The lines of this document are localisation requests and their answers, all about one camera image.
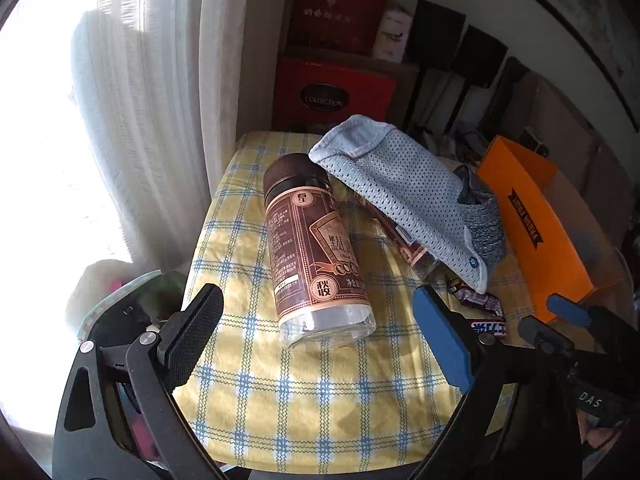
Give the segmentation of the chocolate bar wrapper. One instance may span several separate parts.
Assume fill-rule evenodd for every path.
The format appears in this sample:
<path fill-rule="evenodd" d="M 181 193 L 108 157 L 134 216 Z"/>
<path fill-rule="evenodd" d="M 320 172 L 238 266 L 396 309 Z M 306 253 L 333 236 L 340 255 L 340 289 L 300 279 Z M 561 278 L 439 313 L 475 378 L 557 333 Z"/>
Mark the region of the chocolate bar wrapper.
<path fill-rule="evenodd" d="M 498 339 L 506 338 L 506 316 L 500 299 L 486 292 L 479 294 L 460 278 L 447 282 L 447 292 L 469 311 L 465 315 L 475 333 L 488 333 Z"/>

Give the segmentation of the brown labelled plastic jar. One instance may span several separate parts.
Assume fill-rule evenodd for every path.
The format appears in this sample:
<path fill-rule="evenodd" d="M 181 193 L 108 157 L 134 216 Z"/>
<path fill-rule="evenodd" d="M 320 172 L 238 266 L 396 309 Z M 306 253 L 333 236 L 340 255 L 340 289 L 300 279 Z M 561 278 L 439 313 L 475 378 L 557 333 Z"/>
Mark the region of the brown labelled plastic jar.
<path fill-rule="evenodd" d="M 341 346 L 370 336 L 373 310 L 326 170 L 304 153 L 287 154 L 262 184 L 282 344 Z"/>

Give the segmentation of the light grey mesh garment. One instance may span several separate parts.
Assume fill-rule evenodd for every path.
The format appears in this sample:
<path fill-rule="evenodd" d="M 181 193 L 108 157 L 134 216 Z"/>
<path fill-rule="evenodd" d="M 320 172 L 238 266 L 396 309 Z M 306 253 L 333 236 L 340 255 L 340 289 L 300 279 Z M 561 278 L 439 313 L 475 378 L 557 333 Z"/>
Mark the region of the light grey mesh garment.
<path fill-rule="evenodd" d="M 322 136 L 309 158 L 486 292 L 488 267 L 458 203 L 462 181 L 421 144 L 392 124 L 354 115 Z"/>

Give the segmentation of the yellow plaid tablecloth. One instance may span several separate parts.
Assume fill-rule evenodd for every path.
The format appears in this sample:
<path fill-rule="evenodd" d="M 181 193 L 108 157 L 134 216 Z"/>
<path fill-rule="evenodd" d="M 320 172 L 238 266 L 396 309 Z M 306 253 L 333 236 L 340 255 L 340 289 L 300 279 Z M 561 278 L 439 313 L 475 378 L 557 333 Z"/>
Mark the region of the yellow plaid tablecloth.
<path fill-rule="evenodd" d="M 239 140 L 214 193 L 186 296 L 208 283 L 224 313 L 189 381 L 175 393 L 221 463 L 284 474 L 338 474 L 415 463 L 461 394 L 416 326 L 419 279 L 357 196 L 334 185 L 360 263 L 375 332 L 341 348 L 282 346 L 274 308 L 262 176 L 312 134 L 254 131 Z"/>

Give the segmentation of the orange cardboard box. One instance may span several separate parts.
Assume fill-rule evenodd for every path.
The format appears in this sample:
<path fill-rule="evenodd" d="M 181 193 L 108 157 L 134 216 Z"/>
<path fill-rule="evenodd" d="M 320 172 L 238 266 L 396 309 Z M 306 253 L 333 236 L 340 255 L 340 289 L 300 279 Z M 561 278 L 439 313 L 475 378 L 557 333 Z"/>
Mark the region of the orange cardboard box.
<path fill-rule="evenodd" d="M 558 166 L 496 136 L 477 177 L 497 197 L 504 232 L 538 318 L 555 318 L 547 308 L 553 294 L 583 306 L 615 307 L 616 289 L 626 278 L 620 258 Z"/>

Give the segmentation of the brown sofa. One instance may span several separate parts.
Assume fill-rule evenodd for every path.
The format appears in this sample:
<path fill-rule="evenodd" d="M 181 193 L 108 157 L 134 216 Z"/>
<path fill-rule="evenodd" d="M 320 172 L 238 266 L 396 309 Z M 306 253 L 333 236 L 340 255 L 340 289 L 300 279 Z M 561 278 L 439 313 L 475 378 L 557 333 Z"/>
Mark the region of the brown sofa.
<path fill-rule="evenodd" d="M 634 194 L 605 138 L 561 90 L 517 58 L 506 59 L 478 131 L 504 136 L 565 174 L 616 247 L 623 245 Z"/>

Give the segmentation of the right black speaker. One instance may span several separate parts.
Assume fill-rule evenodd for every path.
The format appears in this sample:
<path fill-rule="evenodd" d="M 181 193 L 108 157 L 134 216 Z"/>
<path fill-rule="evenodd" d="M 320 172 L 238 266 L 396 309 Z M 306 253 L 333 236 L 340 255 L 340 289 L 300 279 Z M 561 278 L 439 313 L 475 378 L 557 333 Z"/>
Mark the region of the right black speaker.
<path fill-rule="evenodd" d="M 471 86 L 489 89 L 498 75 L 508 46 L 469 25 L 454 58 L 454 73 Z"/>

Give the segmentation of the black speaker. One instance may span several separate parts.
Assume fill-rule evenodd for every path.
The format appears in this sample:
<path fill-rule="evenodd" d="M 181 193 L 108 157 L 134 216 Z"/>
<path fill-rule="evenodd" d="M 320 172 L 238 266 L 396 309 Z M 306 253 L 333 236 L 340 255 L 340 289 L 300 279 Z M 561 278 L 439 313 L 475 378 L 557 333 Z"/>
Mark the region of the black speaker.
<path fill-rule="evenodd" d="M 454 73 L 471 86 L 489 89 L 498 75 L 508 46 L 469 25 L 454 58 Z"/>
<path fill-rule="evenodd" d="M 448 72 L 463 32 L 465 15 L 437 3 L 418 0 L 402 62 Z"/>

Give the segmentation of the red Ferrero gift bag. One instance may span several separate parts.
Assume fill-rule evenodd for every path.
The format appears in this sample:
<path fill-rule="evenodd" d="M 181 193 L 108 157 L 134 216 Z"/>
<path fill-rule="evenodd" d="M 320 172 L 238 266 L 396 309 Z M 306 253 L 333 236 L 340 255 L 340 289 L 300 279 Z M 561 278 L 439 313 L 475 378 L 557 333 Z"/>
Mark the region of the red Ferrero gift bag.
<path fill-rule="evenodd" d="M 352 115 L 384 122 L 396 81 L 345 65 L 280 58 L 274 82 L 274 130 L 325 133 Z"/>

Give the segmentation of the left black speaker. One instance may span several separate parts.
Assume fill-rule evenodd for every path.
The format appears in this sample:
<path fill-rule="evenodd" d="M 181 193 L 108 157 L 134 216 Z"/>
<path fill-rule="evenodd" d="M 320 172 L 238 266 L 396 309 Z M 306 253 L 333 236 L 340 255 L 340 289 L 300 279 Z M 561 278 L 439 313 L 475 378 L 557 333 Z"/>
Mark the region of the left black speaker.
<path fill-rule="evenodd" d="M 448 72 L 463 32 L 465 15 L 437 3 L 418 0 L 402 62 Z"/>

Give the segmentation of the framed ink painting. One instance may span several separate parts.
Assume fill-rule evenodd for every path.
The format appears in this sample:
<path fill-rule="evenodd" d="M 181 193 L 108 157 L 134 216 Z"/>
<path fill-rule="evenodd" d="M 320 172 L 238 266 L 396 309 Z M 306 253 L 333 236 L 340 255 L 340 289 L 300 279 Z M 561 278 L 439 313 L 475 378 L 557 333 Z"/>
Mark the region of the framed ink painting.
<path fill-rule="evenodd" d="M 591 58 L 634 130 L 639 129 L 639 3 L 634 0 L 535 0 Z"/>

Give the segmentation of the red tea gift bag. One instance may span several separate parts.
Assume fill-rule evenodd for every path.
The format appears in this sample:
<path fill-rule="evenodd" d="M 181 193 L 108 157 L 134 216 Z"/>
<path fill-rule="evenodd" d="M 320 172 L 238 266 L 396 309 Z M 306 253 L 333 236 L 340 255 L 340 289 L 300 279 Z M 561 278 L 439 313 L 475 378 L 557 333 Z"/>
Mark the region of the red tea gift bag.
<path fill-rule="evenodd" d="M 388 0 L 293 0 L 288 43 L 370 56 Z"/>

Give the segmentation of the white curtain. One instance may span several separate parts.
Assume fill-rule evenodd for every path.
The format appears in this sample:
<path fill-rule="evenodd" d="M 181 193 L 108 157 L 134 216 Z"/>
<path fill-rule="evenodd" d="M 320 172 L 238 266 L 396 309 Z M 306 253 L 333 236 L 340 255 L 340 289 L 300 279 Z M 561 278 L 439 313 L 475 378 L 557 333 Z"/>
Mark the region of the white curtain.
<path fill-rule="evenodd" d="M 193 254 L 243 133 L 271 122 L 285 0 L 90 0 L 76 96 L 134 270 Z"/>

